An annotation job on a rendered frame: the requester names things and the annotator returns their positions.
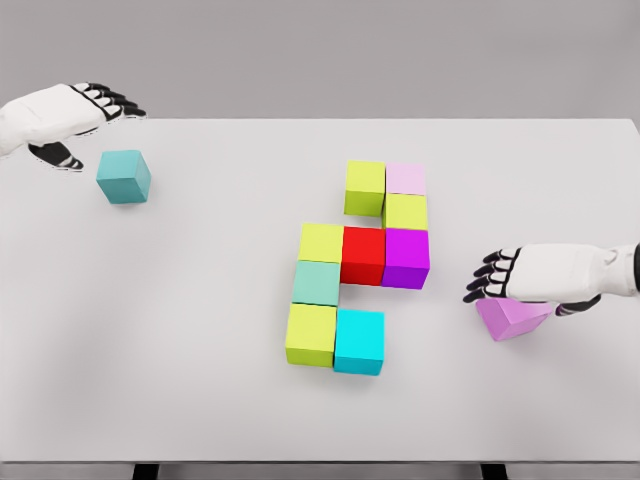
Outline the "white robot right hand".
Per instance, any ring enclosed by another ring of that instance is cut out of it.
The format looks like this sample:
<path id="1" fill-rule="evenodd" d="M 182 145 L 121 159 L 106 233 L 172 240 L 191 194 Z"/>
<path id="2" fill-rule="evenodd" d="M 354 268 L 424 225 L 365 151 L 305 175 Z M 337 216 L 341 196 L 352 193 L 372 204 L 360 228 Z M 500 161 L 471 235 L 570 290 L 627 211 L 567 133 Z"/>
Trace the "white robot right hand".
<path id="1" fill-rule="evenodd" d="M 557 316 L 582 313 L 604 293 L 604 249 L 584 244 L 529 244 L 485 256 L 466 286 L 466 304 L 509 298 L 522 303 L 555 303 Z"/>

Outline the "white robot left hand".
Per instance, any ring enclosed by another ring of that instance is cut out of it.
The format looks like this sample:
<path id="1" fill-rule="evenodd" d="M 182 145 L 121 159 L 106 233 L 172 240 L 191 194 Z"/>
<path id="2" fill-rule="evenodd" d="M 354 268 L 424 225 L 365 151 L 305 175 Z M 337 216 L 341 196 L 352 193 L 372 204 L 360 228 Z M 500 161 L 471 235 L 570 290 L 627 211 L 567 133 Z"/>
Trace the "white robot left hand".
<path id="1" fill-rule="evenodd" d="M 144 118 L 147 112 L 125 95 L 93 82 L 58 84 L 29 94 L 19 103 L 32 114 L 26 145 L 49 166 L 80 172 L 84 164 L 63 144 L 124 118 Z"/>

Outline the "orchid pink block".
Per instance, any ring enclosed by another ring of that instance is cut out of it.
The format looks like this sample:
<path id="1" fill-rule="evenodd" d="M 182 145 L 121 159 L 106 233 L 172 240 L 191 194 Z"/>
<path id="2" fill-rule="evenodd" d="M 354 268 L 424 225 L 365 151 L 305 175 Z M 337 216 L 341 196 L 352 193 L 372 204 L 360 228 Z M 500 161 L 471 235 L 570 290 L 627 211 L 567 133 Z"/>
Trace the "orchid pink block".
<path id="1" fill-rule="evenodd" d="M 555 310 L 550 303 L 526 303 L 510 298 L 481 299 L 475 307 L 494 341 L 534 331 Z"/>

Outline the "teal block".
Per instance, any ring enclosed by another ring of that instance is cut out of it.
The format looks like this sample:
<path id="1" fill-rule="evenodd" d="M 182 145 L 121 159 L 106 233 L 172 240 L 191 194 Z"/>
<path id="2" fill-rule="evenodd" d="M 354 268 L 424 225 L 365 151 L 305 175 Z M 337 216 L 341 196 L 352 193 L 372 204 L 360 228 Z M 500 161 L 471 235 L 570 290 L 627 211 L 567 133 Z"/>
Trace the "teal block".
<path id="1" fill-rule="evenodd" d="M 103 152 L 96 174 L 96 181 L 111 204 L 146 202 L 151 178 L 139 150 Z"/>

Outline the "purple block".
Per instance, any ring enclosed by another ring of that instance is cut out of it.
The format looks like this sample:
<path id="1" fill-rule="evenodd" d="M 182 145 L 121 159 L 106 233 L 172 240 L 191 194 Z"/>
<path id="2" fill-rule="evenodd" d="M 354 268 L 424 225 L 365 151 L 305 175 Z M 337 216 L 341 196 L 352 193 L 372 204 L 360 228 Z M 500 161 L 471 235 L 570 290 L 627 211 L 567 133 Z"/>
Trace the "purple block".
<path id="1" fill-rule="evenodd" d="M 385 267 L 381 281 L 383 287 L 421 290 L 430 267 L 427 230 L 385 230 Z"/>

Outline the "yellow-green block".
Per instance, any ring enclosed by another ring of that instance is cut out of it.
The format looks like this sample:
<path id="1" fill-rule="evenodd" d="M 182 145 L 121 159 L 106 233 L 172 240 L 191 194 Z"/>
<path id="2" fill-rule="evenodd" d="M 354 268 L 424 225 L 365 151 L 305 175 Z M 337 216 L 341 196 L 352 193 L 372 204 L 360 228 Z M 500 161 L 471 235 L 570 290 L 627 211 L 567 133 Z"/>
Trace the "yellow-green block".
<path id="1" fill-rule="evenodd" d="M 382 227 L 405 230 L 428 229 L 427 198 L 424 195 L 385 195 Z"/>
<path id="2" fill-rule="evenodd" d="M 325 263 L 341 263 L 344 227 L 333 224 L 302 225 L 298 259 Z"/>
<path id="3" fill-rule="evenodd" d="M 386 192 L 386 166 L 383 162 L 347 162 L 344 213 L 379 217 Z"/>
<path id="4" fill-rule="evenodd" d="M 285 339 L 287 362 L 332 368 L 336 320 L 336 307 L 292 303 Z"/>

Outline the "pale pink block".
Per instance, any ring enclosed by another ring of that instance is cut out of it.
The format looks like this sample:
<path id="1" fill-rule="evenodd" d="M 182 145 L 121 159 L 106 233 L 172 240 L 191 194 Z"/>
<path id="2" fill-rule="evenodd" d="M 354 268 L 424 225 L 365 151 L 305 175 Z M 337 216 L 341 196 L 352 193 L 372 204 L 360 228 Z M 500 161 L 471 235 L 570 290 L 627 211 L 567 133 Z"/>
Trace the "pale pink block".
<path id="1" fill-rule="evenodd" d="M 415 163 L 387 163 L 386 193 L 425 196 L 424 166 Z"/>

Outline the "red block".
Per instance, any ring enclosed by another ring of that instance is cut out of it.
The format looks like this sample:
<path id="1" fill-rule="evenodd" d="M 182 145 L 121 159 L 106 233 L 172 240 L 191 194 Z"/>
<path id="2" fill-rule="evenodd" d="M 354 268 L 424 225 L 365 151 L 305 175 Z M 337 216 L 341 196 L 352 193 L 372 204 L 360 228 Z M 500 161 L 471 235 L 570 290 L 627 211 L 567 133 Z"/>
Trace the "red block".
<path id="1" fill-rule="evenodd" d="M 380 286 L 385 268 L 385 239 L 381 228 L 345 226 L 340 281 Z"/>

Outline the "bright cyan block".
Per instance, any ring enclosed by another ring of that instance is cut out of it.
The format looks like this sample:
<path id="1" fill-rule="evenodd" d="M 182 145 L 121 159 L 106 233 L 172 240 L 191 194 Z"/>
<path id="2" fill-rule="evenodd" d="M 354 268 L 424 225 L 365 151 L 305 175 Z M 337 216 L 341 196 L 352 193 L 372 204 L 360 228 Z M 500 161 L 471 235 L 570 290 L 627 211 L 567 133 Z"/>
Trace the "bright cyan block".
<path id="1" fill-rule="evenodd" d="M 385 314 L 337 311 L 333 369 L 335 372 L 378 376 L 385 360 Z"/>

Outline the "mint green block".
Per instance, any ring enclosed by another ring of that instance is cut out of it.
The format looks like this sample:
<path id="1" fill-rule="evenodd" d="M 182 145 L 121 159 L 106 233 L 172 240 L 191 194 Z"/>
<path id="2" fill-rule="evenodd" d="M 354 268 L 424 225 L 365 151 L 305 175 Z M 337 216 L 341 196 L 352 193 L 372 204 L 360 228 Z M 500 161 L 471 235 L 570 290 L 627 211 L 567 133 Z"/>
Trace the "mint green block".
<path id="1" fill-rule="evenodd" d="M 292 302 L 337 307 L 340 268 L 339 263 L 299 260 L 296 264 Z"/>

